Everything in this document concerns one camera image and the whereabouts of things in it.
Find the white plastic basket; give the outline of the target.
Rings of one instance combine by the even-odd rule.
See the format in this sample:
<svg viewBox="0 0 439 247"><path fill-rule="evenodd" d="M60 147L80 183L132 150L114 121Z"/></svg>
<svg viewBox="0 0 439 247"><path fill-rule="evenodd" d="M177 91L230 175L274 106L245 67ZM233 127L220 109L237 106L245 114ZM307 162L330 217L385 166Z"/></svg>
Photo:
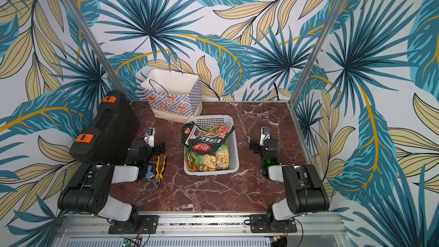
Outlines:
<svg viewBox="0 0 439 247"><path fill-rule="evenodd" d="M240 167L234 122L229 115L192 117L182 127L184 171L190 176L227 175Z"/></svg>

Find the green yellow snack packet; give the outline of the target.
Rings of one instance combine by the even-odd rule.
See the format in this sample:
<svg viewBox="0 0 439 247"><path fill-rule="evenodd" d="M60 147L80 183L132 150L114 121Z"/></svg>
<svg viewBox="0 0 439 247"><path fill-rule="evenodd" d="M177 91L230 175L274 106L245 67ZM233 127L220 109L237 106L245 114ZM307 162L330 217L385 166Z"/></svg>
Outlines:
<svg viewBox="0 0 439 247"><path fill-rule="evenodd" d="M203 164L208 170L226 170L229 169L229 150L226 144L220 146L217 152L202 156Z"/></svg>

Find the dark packet with label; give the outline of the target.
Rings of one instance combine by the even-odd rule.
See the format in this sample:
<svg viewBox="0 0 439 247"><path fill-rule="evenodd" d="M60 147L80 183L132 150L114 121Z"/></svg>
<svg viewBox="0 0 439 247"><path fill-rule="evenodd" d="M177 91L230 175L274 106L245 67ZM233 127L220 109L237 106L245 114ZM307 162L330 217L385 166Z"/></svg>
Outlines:
<svg viewBox="0 0 439 247"><path fill-rule="evenodd" d="M194 122L186 123L182 128L181 142L185 146L189 146L190 139L203 136L206 132L206 129L197 126Z"/></svg>

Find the dark green red packet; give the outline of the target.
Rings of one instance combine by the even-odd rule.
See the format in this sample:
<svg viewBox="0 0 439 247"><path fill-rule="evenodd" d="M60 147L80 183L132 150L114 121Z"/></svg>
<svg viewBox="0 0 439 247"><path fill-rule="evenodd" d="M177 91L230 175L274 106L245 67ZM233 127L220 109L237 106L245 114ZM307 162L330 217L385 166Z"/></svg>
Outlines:
<svg viewBox="0 0 439 247"><path fill-rule="evenodd" d="M234 132L231 124L218 124L210 128L203 136L189 140L189 149L199 155L212 154L217 152L221 145Z"/></svg>

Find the blue checkered paper bag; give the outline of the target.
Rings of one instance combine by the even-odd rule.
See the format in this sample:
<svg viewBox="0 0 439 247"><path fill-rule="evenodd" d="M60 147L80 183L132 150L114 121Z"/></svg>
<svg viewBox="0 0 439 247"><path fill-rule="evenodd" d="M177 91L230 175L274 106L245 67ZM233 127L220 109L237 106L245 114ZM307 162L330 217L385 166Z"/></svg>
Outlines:
<svg viewBox="0 0 439 247"><path fill-rule="evenodd" d="M201 114L198 75L153 69L140 87L155 118L185 124Z"/></svg>

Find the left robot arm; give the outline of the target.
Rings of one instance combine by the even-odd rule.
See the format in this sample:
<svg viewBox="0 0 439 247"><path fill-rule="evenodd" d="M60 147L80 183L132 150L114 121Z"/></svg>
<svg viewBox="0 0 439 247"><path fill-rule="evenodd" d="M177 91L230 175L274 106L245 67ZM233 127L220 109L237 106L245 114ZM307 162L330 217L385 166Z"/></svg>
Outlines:
<svg viewBox="0 0 439 247"><path fill-rule="evenodd" d="M135 205L110 195L113 184L139 181L147 172L148 166L81 164L61 192L58 209L103 218L108 234L155 234L158 215L141 216Z"/></svg>

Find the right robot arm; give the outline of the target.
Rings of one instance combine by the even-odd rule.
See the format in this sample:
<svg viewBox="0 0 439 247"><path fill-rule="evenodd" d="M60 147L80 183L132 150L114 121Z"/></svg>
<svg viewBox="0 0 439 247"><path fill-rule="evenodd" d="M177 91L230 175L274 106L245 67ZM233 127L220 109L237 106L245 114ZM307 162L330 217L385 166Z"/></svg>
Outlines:
<svg viewBox="0 0 439 247"><path fill-rule="evenodd" d="M278 141L251 140L249 149L261 158L260 171L268 180L283 183L285 198L263 215L250 215L252 233L296 232L296 218L329 209L329 197L314 165L285 165L278 162Z"/></svg>

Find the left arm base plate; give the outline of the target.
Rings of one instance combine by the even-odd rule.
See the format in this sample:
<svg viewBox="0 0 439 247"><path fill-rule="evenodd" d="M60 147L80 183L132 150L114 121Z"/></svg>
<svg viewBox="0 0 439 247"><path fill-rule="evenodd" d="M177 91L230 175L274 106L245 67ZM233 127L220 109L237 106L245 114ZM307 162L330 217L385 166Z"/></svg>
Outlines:
<svg viewBox="0 0 439 247"><path fill-rule="evenodd" d="M108 234L155 234L159 215L140 215L128 221L111 221Z"/></svg>

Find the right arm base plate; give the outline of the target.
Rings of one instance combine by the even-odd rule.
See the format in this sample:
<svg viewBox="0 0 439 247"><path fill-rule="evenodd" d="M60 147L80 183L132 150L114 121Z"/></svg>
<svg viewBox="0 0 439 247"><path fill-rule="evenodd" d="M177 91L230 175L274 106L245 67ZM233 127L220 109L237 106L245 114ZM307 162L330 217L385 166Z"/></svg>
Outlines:
<svg viewBox="0 0 439 247"><path fill-rule="evenodd" d="M292 220L278 221L271 219L266 214L250 215L244 221L245 225L250 226L252 233L296 233L297 227Z"/></svg>

